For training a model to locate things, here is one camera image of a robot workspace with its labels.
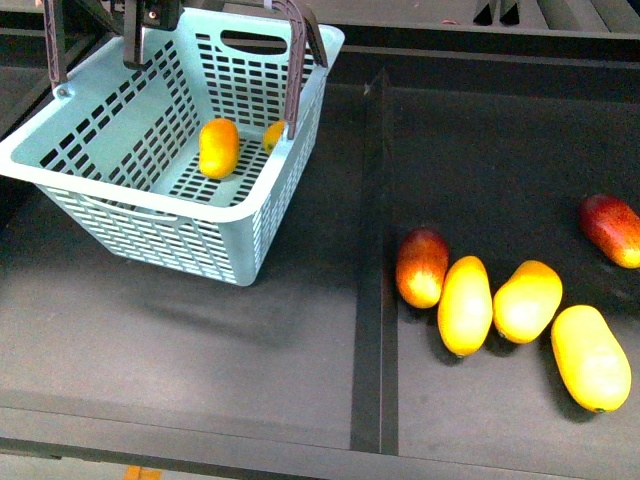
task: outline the orange fruit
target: orange fruit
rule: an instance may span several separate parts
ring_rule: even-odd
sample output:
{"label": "orange fruit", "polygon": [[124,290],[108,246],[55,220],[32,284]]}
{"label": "orange fruit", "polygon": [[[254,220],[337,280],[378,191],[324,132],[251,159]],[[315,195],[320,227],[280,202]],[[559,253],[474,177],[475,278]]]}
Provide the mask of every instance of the orange fruit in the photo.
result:
{"label": "orange fruit", "polygon": [[236,124],[216,118],[200,130],[200,172],[220,180],[235,170],[240,157],[240,135]]}
{"label": "orange fruit", "polygon": [[442,292],[449,266],[449,247],[428,228],[416,228],[403,240],[396,263],[396,285],[402,298],[416,308],[431,308]]}
{"label": "orange fruit", "polygon": [[262,147],[269,155],[271,155],[273,149],[276,148],[278,140],[280,140],[282,132],[284,131],[284,125],[284,120],[278,120],[277,122],[272,123],[264,132],[264,135],[262,136]]}

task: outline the black tray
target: black tray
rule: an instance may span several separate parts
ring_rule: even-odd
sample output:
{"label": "black tray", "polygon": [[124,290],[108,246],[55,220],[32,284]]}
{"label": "black tray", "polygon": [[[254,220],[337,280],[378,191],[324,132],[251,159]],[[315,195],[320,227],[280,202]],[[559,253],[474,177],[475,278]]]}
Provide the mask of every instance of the black tray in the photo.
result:
{"label": "black tray", "polygon": [[[392,83],[405,60],[387,57]],[[452,260],[483,259],[494,290],[528,258],[552,265],[563,306],[600,308],[640,366],[638,272],[575,222],[597,191],[640,210],[638,105],[501,95],[502,64],[466,65],[481,93],[328,86],[249,288],[111,256],[34,196],[0,237],[0,448],[234,478],[639,477],[635,382],[594,416],[564,390],[548,332],[517,348],[491,332],[458,362],[432,312],[395,302],[394,246],[434,224]]]}

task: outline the basket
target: basket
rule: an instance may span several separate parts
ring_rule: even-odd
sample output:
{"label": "basket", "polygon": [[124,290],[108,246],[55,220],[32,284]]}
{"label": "basket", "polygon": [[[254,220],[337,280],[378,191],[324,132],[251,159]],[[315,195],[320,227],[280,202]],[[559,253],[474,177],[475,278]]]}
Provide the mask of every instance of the basket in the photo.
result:
{"label": "basket", "polygon": [[[282,38],[287,52],[247,53],[223,31]],[[328,67],[304,61],[295,137],[271,155],[285,115],[291,26],[186,8],[175,31],[144,30],[146,71],[123,65],[115,38],[69,74],[55,99],[0,144],[0,174],[36,184],[116,255],[241,286],[262,265],[314,146],[328,71],[343,34],[321,26]],[[237,169],[198,169],[201,127],[233,119]]]}

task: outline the red mango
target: red mango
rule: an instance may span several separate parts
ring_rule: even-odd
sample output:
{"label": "red mango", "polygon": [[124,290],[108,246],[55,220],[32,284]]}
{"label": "red mango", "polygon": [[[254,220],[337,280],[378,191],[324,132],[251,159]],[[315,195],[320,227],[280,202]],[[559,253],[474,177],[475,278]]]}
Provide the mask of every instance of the red mango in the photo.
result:
{"label": "red mango", "polygon": [[578,210],[580,228],[611,261],[640,267],[640,217],[622,200],[606,194],[585,198]]}

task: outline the black frame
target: black frame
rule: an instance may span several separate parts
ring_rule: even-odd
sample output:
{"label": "black frame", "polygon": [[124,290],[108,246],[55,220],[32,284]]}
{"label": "black frame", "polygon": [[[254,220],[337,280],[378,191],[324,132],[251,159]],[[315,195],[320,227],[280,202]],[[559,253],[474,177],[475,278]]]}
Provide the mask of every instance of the black frame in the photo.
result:
{"label": "black frame", "polygon": [[[394,375],[397,372],[397,312],[388,263],[388,251],[395,239],[388,223],[391,207],[384,202],[385,196],[379,195],[384,189],[382,179],[392,168],[389,77],[397,86],[565,98],[567,85],[582,78],[582,84],[572,85],[575,88],[570,89],[571,96],[636,103],[640,102],[640,91],[632,87],[640,84],[640,41],[342,28],[347,34],[347,47],[330,81],[363,84],[369,97],[363,159],[367,182],[361,208],[370,221],[363,224],[360,231],[359,292],[362,293],[358,296],[354,359],[356,366],[367,368],[354,368],[351,450],[6,407],[0,407],[0,449],[228,478],[550,478],[530,472],[397,456],[398,386],[397,375]],[[430,49],[436,43],[439,48]],[[554,55],[547,55],[556,44],[561,48],[555,50]],[[390,49],[418,52],[407,55]],[[452,83],[452,77],[447,75],[451,71],[459,73],[454,77],[458,84]],[[376,74],[374,82],[368,84]],[[496,83],[497,78],[508,78],[508,81]],[[602,89],[601,85],[613,85],[613,88]],[[42,99],[35,98],[34,107]],[[369,288],[372,285],[381,295],[371,297],[368,292],[372,291]],[[367,323],[365,318],[375,318],[376,322]]]}

